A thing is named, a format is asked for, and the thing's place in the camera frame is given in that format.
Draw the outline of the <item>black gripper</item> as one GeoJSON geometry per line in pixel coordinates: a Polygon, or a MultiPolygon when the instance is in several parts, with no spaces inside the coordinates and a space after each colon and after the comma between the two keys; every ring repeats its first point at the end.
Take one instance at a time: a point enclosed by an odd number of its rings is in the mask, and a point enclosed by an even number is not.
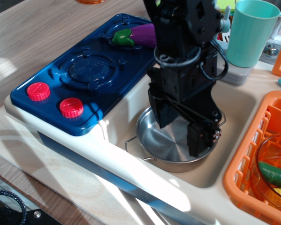
{"type": "Polygon", "coordinates": [[[195,47],[181,58],[155,48],[160,67],[148,70],[148,96],[157,124],[164,128],[179,115],[186,119],[189,155],[194,158],[210,154],[221,137],[222,115],[211,96],[220,79],[217,55],[221,52],[220,47],[195,47]]]}

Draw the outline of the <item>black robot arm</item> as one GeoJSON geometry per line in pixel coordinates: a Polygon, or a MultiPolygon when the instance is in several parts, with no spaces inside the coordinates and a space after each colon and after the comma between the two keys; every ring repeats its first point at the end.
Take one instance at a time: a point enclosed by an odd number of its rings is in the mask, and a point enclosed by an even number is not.
{"type": "Polygon", "coordinates": [[[144,2],[155,28],[154,57],[148,96],[158,125],[163,128],[181,116],[188,122],[189,154],[198,157],[212,148],[220,136],[220,110],[211,90],[217,74],[214,39],[222,14],[212,0],[154,0],[144,2]]]}

